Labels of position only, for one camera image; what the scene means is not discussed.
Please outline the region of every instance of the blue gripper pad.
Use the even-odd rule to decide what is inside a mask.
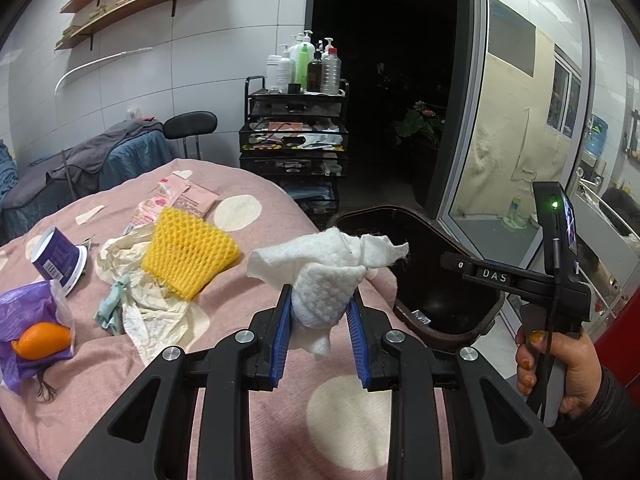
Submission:
[[[371,372],[369,371],[369,347],[364,336],[362,320],[358,311],[356,300],[351,298],[347,306],[347,321],[349,322],[349,334],[351,335],[351,347],[353,357],[356,361],[356,371],[358,378],[362,382],[363,388],[368,388],[371,384]]]
[[[287,294],[282,307],[282,314],[278,322],[273,346],[271,347],[271,370],[269,379],[274,388],[278,387],[278,382],[284,373],[284,363],[287,360],[287,350],[289,349],[289,338],[291,337],[291,292]]]

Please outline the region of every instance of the metal screw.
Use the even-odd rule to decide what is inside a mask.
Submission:
[[[390,343],[401,343],[404,341],[404,332],[401,330],[389,330],[385,334],[386,340]]]
[[[254,340],[254,333],[251,330],[241,330],[236,334],[236,341],[239,343],[250,343]]]
[[[475,348],[471,348],[471,346],[465,346],[462,350],[460,350],[460,357],[462,357],[465,361],[475,361],[478,359],[478,350]]]
[[[177,346],[169,346],[162,350],[162,359],[165,361],[175,361],[180,357],[181,350]]]

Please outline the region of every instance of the barcode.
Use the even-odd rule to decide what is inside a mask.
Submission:
[[[424,325],[428,325],[429,323],[431,323],[431,319],[429,319],[428,317],[426,317],[420,310],[414,310],[412,312],[412,314],[418,318],[418,321],[420,321],[422,324]]]
[[[44,262],[42,268],[47,271],[53,280],[59,280],[64,277],[64,274],[62,274],[62,272],[60,272],[53,263],[51,263],[51,260]]]

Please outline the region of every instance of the black trash bin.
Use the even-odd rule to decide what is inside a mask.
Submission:
[[[338,214],[330,220],[332,226],[349,235],[386,235],[395,245],[409,242],[408,258],[390,268],[398,279],[394,312],[430,348],[456,351],[491,328],[504,293],[443,269],[442,253],[469,253],[418,213],[400,206],[377,206]],[[416,311],[431,322],[425,325],[413,314]]]

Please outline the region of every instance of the hand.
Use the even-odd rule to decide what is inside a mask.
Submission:
[[[540,353],[545,352],[546,332],[532,332],[529,341]],[[516,343],[520,345],[516,352],[518,390],[528,396],[536,384],[536,358],[525,345],[522,327],[516,334]],[[570,418],[577,418],[593,404],[600,389],[602,369],[596,349],[584,329],[578,339],[554,332],[550,354],[567,364],[564,397],[559,411]]]

